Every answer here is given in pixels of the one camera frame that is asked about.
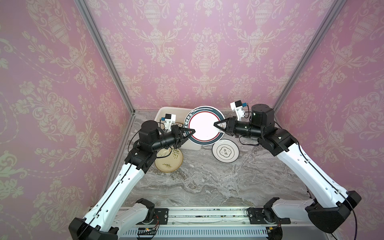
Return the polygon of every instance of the pink damask wallpaper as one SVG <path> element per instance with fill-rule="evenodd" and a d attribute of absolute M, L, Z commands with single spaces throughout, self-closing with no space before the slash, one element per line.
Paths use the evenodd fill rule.
<path fill-rule="evenodd" d="M 73 1 L 0 2 L 0 239 L 69 239 L 129 113 Z"/>
<path fill-rule="evenodd" d="M 333 0 L 87 0 L 135 109 L 274 105 Z"/>
<path fill-rule="evenodd" d="M 384 228 L 384 1 L 347 1 L 277 114 L 335 180 L 362 197 L 358 239 Z M 342 225 L 353 239 L 354 218 Z"/>

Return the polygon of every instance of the small white plate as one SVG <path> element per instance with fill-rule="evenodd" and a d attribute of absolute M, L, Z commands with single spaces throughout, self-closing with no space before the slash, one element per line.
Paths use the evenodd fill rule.
<path fill-rule="evenodd" d="M 224 133 L 214 126 L 217 121 L 224 120 L 224 115 L 216 108 L 201 106 L 193 109 L 185 118 L 184 127 L 195 129 L 189 138 L 199 145 L 211 145 L 222 138 Z"/>
<path fill-rule="evenodd" d="M 212 153 L 217 160 L 230 163 L 239 157 L 239 148 L 231 140 L 221 139 L 212 146 Z"/>

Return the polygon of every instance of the gray marble surface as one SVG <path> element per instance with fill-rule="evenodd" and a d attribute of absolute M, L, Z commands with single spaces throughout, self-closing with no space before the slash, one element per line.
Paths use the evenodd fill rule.
<path fill-rule="evenodd" d="M 154 120 L 156 112 L 136 112 L 135 116 L 129 139 L 144 121 Z M 203 146 L 199 151 L 182 149 L 184 160 L 178 170 L 163 173 L 153 164 L 123 206 L 132 206 L 142 197 L 156 206 L 263 206 L 272 197 L 308 199 L 301 180 L 267 150 L 241 145 L 227 135 L 224 138 L 238 145 L 240 155 L 236 161 L 219 162 L 212 154 L 212 146 Z"/>

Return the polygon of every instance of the black cable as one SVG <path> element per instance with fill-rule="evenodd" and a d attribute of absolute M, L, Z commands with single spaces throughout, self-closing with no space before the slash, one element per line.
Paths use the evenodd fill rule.
<path fill-rule="evenodd" d="M 333 235 L 333 233 L 331 233 L 331 235 L 333 236 L 333 238 L 334 238 L 334 239 L 336 239 L 336 240 L 337 240 L 337 238 L 336 238 L 336 237 Z"/>
<path fill-rule="evenodd" d="M 78 240 L 79 237 L 85 232 L 85 230 L 87 230 L 87 228 L 89 227 L 89 225 L 92 223 L 92 221 L 94 220 L 95 218 L 93 218 L 89 223 L 88 225 L 84 228 L 84 230 L 79 234 L 79 236 L 75 239 L 75 240 Z"/>
<path fill-rule="evenodd" d="M 135 136 L 136 136 L 136 134 L 138 133 L 139 131 L 137 131 L 136 133 L 135 133 L 135 135 L 133 135 L 133 137 L 131 138 L 131 140 L 129 141 L 129 144 L 128 144 L 128 150 L 129 150 L 129 145 L 131 144 L 131 142 L 132 142 L 132 140 L 135 138 Z"/>
<path fill-rule="evenodd" d="M 128 171 L 131 169 L 132 167 L 132 164 L 129 166 L 128 170 L 126 171 L 126 173 L 123 175 L 123 177 L 121 179 L 123 179 Z M 109 197 L 113 194 L 113 192 L 116 190 L 116 188 L 118 187 L 120 183 L 118 182 L 117 185 L 115 186 L 115 188 L 112 190 L 111 194 L 107 197 L 107 199 L 104 201 L 104 203 L 101 205 L 101 207 L 99 208 L 99 210 L 96 212 L 96 215 L 98 215 L 98 213 L 101 211 L 102 207 L 104 206 L 104 204 L 108 201 Z M 92 221 L 95 219 L 95 217 L 93 217 L 93 219 L 88 223 L 88 225 L 84 228 L 84 230 L 79 234 L 79 236 L 75 239 L 75 240 L 78 240 L 80 238 L 80 236 L 85 232 L 85 230 L 91 225 Z"/>
<path fill-rule="evenodd" d="M 240 141 L 240 138 L 242 138 L 243 136 L 240 136 L 239 137 L 239 142 L 242 144 L 242 145 L 248 145 L 248 146 L 259 146 L 260 145 L 260 143 L 258 143 L 258 144 L 245 144 L 245 143 L 242 143 L 241 141 Z"/>
<path fill-rule="evenodd" d="M 153 237 L 155 237 L 155 235 L 156 235 L 156 233 L 157 233 L 157 230 L 159 229 L 159 227 L 160 227 L 160 224 L 159 224 L 159 217 L 156 215 L 155 216 L 156 218 L 157 218 L 157 223 L 156 223 L 156 225 L 155 225 L 155 227 L 154 228 L 152 228 L 152 230 L 151 231 L 153 231 L 153 229 L 155 229 L 155 233 L 153 234 L 153 236 L 149 239 L 149 240 L 151 240 Z M 146 233 L 146 232 L 143 232 L 143 233 L 138 233 L 137 234 L 137 236 L 138 236 L 138 238 L 142 238 L 141 236 L 142 235 L 152 235 L 152 234 L 148 234 L 148 233 Z"/>
<path fill-rule="evenodd" d="M 282 128 L 276 121 L 275 121 L 275 123 L 277 124 L 277 126 L 279 126 L 279 128 Z"/>
<path fill-rule="evenodd" d="M 249 105 L 247 104 L 247 108 L 248 108 L 248 117 L 245 117 L 245 118 L 249 118 L 249 115 L 250 115 L 250 111 L 249 111 Z"/>
<path fill-rule="evenodd" d="M 301 151 L 301 147 L 300 147 L 300 143 L 299 141 L 297 141 L 297 144 L 299 145 L 299 150 L 301 152 L 301 154 L 303 155 L 304 159 L 320 174 L 321 177 L 324 178 L 324 180 L 329 184 L 331 185 L 332 188 L 334 188 L 337 192 L 339 192 L 339 190 L 337 188 L 335 188 L 322 174 L 319 170 L 317 170 L 317 168 L 314 167 L 314 165 L 312 163 L 310 163 L 310 161 L 308 161 L 308 159 L 304 156 L 303 152 Z M 356 237 L 358 235 L 358 219 L 356 217 L 356 213 L 355 213 L 355 210 L 353 209 L 352 207 L 352 204 L 341 194 L 341 192 L 339 192 L 340 196 L 342 196 L 345 201 L 349 204 L 349 206 L 351 207 L 352 209 L 352 212 L 353 212 L 353 215 L 355 217 L 355 237 L 353 238 L 354 240 L 356 240 Z"/>
<path fill-rule="evenodd" d="M 165 158 L 165 157 L 168 157 L 170 154 L 172 153 L 172 148 L 170 149 L 170 152 L 169 152 L 169 154 L 168 155 L 166 155 L 166 156 L 163 156 L 163 157 L 157 157 L 157 158 Z"/>
<path fill-rule="evenodd" d="M 159 124 L 159 127 L 160 127 L 160 128 L 161 128 L 161 125 L 160 125 L 160 124 L 163 124 L 163 125 L 164 125 L 164 128 L 166 127 L 166 125 L 165 125 L 164 123 L 161 122 L 161 119 L 159 120 L 158 124 Z"/>
<path fill-rule="evenodd" d="M 251 217 L 251 216 L 250 216 L 251 212 L 249 211 L 250 209 L 254 209 L 254 207 L 249 207 L 249 208 L 247 208 L 247 210 L 245 211 L 245 214 L 246 214 L 248 217 Z"/>

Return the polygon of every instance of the white plate with red rim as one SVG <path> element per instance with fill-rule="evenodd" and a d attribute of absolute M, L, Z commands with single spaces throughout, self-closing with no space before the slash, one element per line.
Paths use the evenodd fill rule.
<path fill-rule="evenodd" d="M 211 145 L 220 140 L 224 133 L 214 126 L 217 121 L 224 120 L 224 115 L 211 106 L 201 106 L 193 109 L 185 118 L 184 127 L 195 129 L 189 138 L 198 145 Z"/>

